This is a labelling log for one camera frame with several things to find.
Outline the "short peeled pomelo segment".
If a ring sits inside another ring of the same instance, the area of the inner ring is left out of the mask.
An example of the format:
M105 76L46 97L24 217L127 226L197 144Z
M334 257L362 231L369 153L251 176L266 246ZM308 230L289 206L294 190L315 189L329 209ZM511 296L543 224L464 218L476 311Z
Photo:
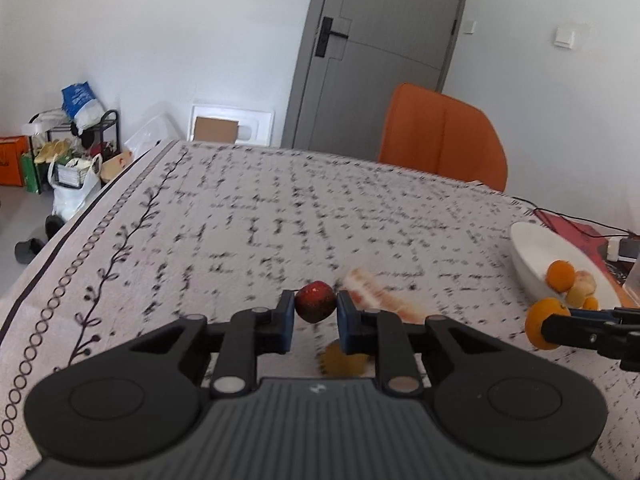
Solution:
M577 271L575 281L565 295L566 303L573 308L582 308L589 297L596 292L597 284L588 271Z

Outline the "large orange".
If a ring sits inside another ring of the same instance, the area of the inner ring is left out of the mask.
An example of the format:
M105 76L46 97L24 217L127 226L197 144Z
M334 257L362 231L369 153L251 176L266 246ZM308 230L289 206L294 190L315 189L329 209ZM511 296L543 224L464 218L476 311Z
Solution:
M535 302L528 310L525 333L528 341L538 350L554 350L557 344L548 342L542 336L542 323L552 315L570 316L570 310L559 299L548 297Z

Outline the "dark red apple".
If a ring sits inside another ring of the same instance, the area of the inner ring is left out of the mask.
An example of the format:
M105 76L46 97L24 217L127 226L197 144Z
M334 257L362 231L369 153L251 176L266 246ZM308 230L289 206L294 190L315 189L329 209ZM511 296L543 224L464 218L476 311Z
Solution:
M333 288L322 281L299 289L294 298L295 311L307 323L316 324L328 318L337 307Z

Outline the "clear plastic cup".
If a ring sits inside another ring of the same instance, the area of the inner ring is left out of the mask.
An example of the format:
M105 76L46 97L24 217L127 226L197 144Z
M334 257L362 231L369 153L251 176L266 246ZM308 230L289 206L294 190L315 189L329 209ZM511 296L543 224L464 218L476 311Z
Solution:
M623 289L638 306L640 304L640 257L637 258L630 269L626 281L623 284Z

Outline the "red placemat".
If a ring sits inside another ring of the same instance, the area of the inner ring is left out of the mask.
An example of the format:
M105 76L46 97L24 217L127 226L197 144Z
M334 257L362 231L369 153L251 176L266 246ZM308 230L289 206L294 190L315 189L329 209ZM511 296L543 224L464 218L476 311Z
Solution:
M549 230L574 244L597 265L611 282L618 298L620 298L620 304L623 307L637 307L634 300L631 299L631 296L623 289L623 284L631 270L632 264L608 261L609 236L601 234L593 226L588 226L588 224L570 220L559 214L554 214L553 212L539 208L534 210L534 215Z

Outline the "long peeled pomelo segment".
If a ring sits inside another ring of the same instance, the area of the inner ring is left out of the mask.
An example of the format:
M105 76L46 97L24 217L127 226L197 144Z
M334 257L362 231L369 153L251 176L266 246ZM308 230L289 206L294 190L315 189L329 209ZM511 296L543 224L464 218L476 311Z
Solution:
M355 307L361 311L392 312L409 324L422 324L428 317L424 307L392 294L373 274L360 268L352 269L344 276L342 289L349 293Z

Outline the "yellow-brown round pear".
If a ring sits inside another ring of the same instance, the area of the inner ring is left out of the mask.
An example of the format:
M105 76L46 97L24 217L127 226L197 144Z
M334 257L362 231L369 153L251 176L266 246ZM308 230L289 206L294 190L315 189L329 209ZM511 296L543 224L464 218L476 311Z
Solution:
M370 358L366 354L345 354L338 340L332 341L319 354L320 372L326 377L359 377L367 373Z

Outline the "black slipper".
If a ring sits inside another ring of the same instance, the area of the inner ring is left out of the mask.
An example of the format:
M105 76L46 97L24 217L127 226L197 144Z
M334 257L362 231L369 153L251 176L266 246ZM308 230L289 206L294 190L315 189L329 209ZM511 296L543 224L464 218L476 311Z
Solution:
M14 246L14 257L18 263L29 264L35 259L46 243L39 238L32 237L29 240L22 240Z
M49 214L44 222L44 230L46 231L48 240L52 240L56 233L62 229L64 224L65 221L62 218L56 214Z

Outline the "white plastic bag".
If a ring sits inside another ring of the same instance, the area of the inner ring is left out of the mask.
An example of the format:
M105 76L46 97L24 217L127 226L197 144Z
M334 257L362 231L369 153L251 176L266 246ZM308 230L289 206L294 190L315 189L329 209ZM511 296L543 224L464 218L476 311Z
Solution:
M100 192L103 157L97 154L93 159L84 159L84 166L65 166L58 163L56 155L48 169L48 182L53 190L52 214L68 221L88 205ZM79 186L71 186L60 180L60 174L74 172L80 179Z

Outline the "green paper bag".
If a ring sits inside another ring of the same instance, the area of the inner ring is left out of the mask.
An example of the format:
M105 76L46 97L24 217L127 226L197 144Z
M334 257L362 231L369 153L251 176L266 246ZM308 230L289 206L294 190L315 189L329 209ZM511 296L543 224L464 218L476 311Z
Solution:
M21 170L26 190L29 193L40 194L42 192L42 183L39 166L34 162L31 154L21 154Z

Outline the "black shoe rack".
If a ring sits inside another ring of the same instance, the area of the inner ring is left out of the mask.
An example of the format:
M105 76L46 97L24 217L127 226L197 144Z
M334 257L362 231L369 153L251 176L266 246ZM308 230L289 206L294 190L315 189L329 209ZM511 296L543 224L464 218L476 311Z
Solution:
M68 144L82 154L100 154L109 160L120 153L120 120L117 110L107 110L98 122L82 131L68 118L62 108L46 110L32 116L23 127L27 138L30 168L35 192L41 194L50 186L46 171L57 145Z

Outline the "orange paper bag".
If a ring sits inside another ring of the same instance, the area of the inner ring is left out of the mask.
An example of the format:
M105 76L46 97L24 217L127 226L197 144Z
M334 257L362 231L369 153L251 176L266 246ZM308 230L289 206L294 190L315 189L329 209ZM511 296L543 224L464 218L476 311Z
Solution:
M24 185L21 157L28 152L26 136L2 136L0 138L0 184Z

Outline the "blue and white bag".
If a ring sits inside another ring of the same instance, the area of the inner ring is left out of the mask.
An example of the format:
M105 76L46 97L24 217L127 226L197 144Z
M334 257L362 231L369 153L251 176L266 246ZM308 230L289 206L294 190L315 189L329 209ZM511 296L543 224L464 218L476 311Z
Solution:
M96 126L105 108L94 94L88 81L71 84L62 91L62 110L79 132Z

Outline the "grey door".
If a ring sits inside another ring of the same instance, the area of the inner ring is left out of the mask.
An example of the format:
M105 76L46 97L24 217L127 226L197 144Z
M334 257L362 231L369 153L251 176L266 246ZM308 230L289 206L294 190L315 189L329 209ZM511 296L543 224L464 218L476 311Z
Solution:
M404 82L442 90L465 0L310 0L286 111L285 148L375 160ZM322 18L331 37L314 55Z

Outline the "small white wall switch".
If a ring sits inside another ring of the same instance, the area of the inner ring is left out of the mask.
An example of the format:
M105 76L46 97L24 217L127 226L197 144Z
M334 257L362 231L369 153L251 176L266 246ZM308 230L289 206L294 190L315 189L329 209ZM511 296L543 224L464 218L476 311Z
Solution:
M477 21L467 20L462 25L462 34L463 35L473 35L476 29Z

